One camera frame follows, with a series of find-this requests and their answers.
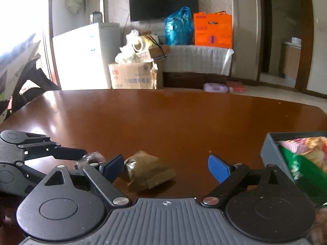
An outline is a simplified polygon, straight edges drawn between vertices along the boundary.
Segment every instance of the mini fridge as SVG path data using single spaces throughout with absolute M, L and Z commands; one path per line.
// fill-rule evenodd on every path
M 96 23 L 53 38 L 62 90 L 109 89 L 108 64 L 120 52 L 119 24 Z

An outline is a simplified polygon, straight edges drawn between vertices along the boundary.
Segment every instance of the tiled floor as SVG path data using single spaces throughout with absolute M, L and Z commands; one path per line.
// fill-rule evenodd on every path
M 197 90 L 202 91 L 199 89 L 185 89 L 185 88 L 173 88 L 175 90 Z M 245 93 L 238 93 L 234 92 L 234 95 L 246 95 L 246 96 L 253 96 L 253 97 L 261 97 L 261 98 L 269 98 L 269 99 L 277 99 L 277 100 L 285 100 L 291 101 L 296 103 L 302 103 L 307 105 L 312 105 L 321 108 L 327 114 L 327 100 L 321 99 L 309 95 L 305 95 L 298 92 L 277 89 L 272 87 L 250 87 L 245 86 Z
M 286 78 L 281 78 L 266 73 L 260 74 L 260 82 L 266 82 L 266 83 L 281 85 L 286 87 L 295 87 L 295 82 L 292 82 L 292 79 L 287 80 Z

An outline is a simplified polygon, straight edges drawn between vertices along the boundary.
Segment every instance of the purple bottle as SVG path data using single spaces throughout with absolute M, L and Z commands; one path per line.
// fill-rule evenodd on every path
M 204 84 L 203 90 L 205 92 L 213 92 L 213 93 L 232 93 L 233 88 L 227 87 L 222 84 L 216 84 L 216 83 L 206 83 Z

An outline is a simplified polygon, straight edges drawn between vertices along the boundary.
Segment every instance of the food packet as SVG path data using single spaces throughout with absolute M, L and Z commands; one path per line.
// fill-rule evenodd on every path
M 327 138 L 308 137 L 281 141 L 280 144 L 295 155 L 303 155 L 327 173 Z
M 84 157 L 82 157 L 78 162 L 76 162 L 78 169 L 83 169 L 84 167 L 90 165 L 91 163 L 102 163 L 105 162 L 106 159 L 103 155 L 101 155 L 99 152 L 93 152 L 90 154 L 86 154 Z
M 163 165 L 159 158 L 139 151 L 125 161 L 121 178 L 128 182 L 130 191 L 139 192 L 171 180 L 176 172 Z

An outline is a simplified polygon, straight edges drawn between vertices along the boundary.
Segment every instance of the doorway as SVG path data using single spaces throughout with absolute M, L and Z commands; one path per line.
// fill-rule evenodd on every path
M 301 55 L 301 0 L 261 0 L 260 83 L 295 88 Z

